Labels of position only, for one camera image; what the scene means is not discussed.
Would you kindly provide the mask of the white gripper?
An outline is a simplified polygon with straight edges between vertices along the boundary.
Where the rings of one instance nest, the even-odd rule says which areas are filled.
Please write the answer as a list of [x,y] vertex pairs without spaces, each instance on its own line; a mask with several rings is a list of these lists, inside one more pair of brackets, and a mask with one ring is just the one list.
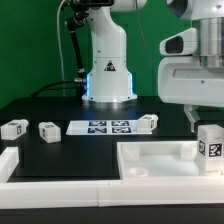
[[224,107],[224,35],[211,28],[189,28],[163,40],[158,67],[158,95],[184,104],[195,132],[197,106]]

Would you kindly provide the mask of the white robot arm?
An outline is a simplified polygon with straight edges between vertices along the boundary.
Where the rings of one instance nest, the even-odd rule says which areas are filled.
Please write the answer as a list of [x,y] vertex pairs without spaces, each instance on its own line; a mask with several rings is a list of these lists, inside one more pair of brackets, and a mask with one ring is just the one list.
[[[98,108],[119,108],[137,99],[126,67],[126,33],[111,18],[113,12],[136,11],[147,0],[70,0],[71,33],[88,24],[93,67],[81,74],[82,100]],[[224,0],[165,0],[176,17],[191,27],[159,45],[164,59],[158,67],[158,95],[166,103],[182,104],[190,122],[199,120],[200,106],[224,107]]]

